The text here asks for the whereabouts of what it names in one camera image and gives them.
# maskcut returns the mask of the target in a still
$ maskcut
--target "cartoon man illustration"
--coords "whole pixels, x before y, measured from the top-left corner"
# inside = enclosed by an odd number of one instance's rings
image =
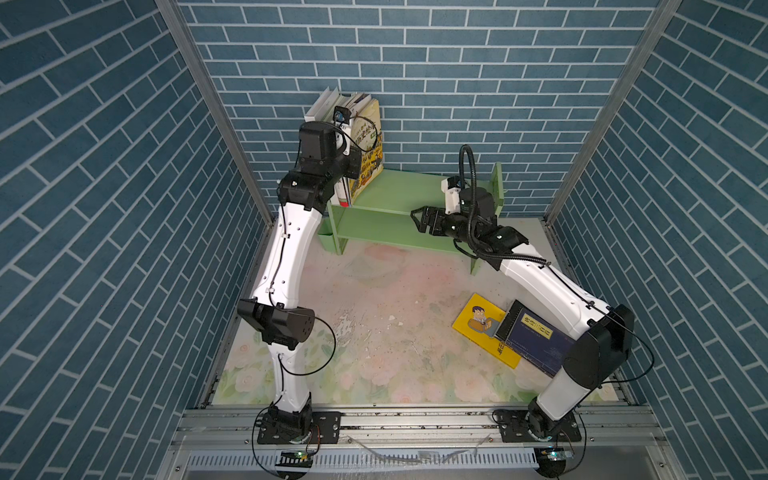
[[[472,307],[472,318],[469,319],[468,324],[469,328],[491,338],[496,334],[499,326],[499,323],[493,319],[485,318],[485,309],[481,306]]]

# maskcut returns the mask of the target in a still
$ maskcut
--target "black mounting plate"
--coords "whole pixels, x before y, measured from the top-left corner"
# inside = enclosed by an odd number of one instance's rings
[[[498,423],[498,430],[502,434],[504,443],[519,442],[540,442],[528,431],[528,421],[526,416],[528,410],[496,410],[494,412],[495,421]],[[569,412],[563,417],[561,431],[558,433],[558,441],[571,443],[581,441],[581,432],[576,423],[576,417],[573,412]]]
[[[320,443],[332,444],[339,443],[339,429],[341,427],[341,412],[312,412],[312,424],[310,425],[310,431],[312,432],[311,443],[317,443],[316,428],[320,427]],[[269,419],[263,419],[261,427],[259,429],[259,437],[257,443],[259,445],[293,445],[286,439],[275,439],[275,435],[280,437],[277,425],[275,422],[270,422]]]

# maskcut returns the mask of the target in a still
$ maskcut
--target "stack of books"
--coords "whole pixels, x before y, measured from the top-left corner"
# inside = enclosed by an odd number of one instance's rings
[[[354,93],[344,95],[336,88],[331,91],[329,88],[320,94],[317,101],[304,115],[304,121],[326,121],[333,122],[333,109],[336,106],[348,108],[352,112],[352,139],[363,150],[370,150],[362,153],[362,166],[360,176],[356,179],[342,178],[335,185],[335,194],[331,198],[331,204],[350,207],[360,192],[384,170],[384,153],[382,149],[382,121],[379,112],[379,101],[367,93]]]

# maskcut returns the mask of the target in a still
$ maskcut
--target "green bookshelf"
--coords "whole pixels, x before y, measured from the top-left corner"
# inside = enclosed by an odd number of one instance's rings
[[[384,170],[355,200],[351,207],[328,204],[328,218],[323,220],[318,235],[323,247],[338,255],[344,254],[349,239],[386,243],[398,247],[455,253],[453,240],[419,233],[411,220],[411,211],[429,205],[445,206],[445,195],[440,191],[441,175],[418,174],[399,170]],[[491,180],[479,181],[493,196],[496,214],[504,205],[502,165],[493,167]],[[472,260],[474,274],[479,262]]]

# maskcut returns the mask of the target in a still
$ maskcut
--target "metal corner post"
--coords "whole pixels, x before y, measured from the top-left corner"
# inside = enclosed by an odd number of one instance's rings
[[[598,145],[603,140],[608,128],[611,126],[611,122],[616,117],[616,113],[618,113],[619,108],[624,103],[624,99],[629,94],[630,89],[632,89],[632,85],[634,85],[637,77],[640,76],[645,62],[650,57],[654,48],[656,48],[656,43],[659,42],[661,34],[664,33],[664,30],[669,25],[672,16],[677,11],[677,7],[680,6],[680,2],[681,0],[659,0],[659,5],[648,19],[643,36],[637,43],[637,47],[632,50],[629,59],[627,59],[627,64],[621,72],[621,76],[616,80],[616,85],[608,95],[605,106],[600,110],[592,130],[584,139],[584,143],[581,145],[581,149],[576,155],[571,169],[565,175],[560,189],[555,194],[552,203],[549,204],[544,214],[544,220],[547,225],[552,225],[563,209],[568,196],[576,187],[579,177],[584,173],[587,165],[592,160],[592,155],[594,155]]]
[[[210,110],[211,116],[216,122],[216,126],[219,128],[221,137],[224,139],[224,143],[227,144],[227,148],[232,154],[232,159],[237,165],[237,170],[240,172],[240,176],[243,177],[243,181],[250,192],[250,196],[256,203],[259,212],[268,227],[273,224],[272,214],[269,207],[261,195],[259,184],[256,182],[256,178],[253,176],[253,171],[248,164],[248,159],[243,146],[235,135],[234,127],[230,118],[227,115],[227,111],[224,110],[224,106],[219,99],[219,94],[214,87],[214,82],[211,80],[208,70],[205,68],[203,58],[200,56],[200,52],[197,50],[197,46],[192,38],[192,32],[184,20],[184,15],[181,13],[181,9],[177,0],[156,0],[157,7],[160,9],[160,14],[163,16],[168,31],[170,31],[171,37],[176,42],[176,46],[179,48],[182,58],[187,63],[187,67],[192,74],[197,88],[200,90],[200,94],[203,96],[205,104]]]

